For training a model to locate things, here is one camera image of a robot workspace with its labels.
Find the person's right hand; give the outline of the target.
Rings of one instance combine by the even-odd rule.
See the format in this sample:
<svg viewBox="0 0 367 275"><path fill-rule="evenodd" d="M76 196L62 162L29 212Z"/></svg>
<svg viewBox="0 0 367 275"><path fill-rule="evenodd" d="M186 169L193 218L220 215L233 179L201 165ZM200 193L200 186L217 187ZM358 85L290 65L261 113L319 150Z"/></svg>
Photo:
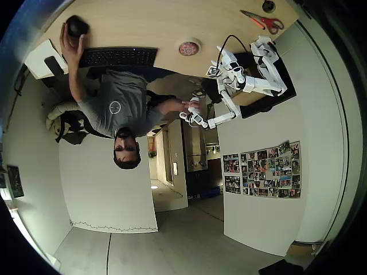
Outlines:
<svg viewBox="0 0 367 275"><path fill-rule="evenodd" d="M185 112L186 114L189 114L189 108L196 108L196 109L201 109L201 105L199 101L182 101L182 107L179 110L180 112Z"/></svg>

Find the person's left hand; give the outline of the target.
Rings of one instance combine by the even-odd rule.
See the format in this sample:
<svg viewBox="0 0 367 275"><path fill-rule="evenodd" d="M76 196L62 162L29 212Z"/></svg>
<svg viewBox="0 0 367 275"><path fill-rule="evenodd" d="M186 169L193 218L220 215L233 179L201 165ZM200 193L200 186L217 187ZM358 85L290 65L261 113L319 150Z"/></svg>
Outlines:
<svg viewBox="0 0 367 275"><path fill-rule="evenodd" d="M86 34L82 34L77 40L77 44L74 45L71 42L70 35L68 34L68 24L63 23L60 33L60 46L61 52L67 62L79 62L84 52L84 40L86 37Z"/></svg>

